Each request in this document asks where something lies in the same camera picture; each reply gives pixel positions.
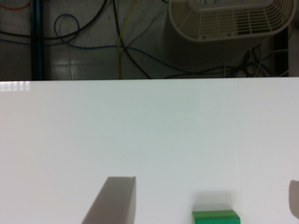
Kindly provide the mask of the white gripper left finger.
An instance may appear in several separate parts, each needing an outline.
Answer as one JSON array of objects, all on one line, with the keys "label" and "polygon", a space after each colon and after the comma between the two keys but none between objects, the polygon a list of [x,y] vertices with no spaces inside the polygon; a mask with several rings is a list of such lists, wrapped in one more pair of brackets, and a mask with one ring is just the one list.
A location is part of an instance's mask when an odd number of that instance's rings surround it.
[{"label": "white gripper left finger", "polygon": [[81,224],[135,224],[135,177],[110,176]]}]

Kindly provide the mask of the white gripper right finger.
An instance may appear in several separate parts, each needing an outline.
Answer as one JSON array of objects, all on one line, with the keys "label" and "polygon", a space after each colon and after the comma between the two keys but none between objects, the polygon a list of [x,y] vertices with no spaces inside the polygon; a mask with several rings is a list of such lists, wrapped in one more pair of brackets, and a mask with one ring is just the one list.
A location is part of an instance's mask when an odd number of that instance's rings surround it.
[{"label": "white gripper right finger", "polygon": [[296,180],[289,185],[289,207],[292,215],[299,219],[299,181]]}]

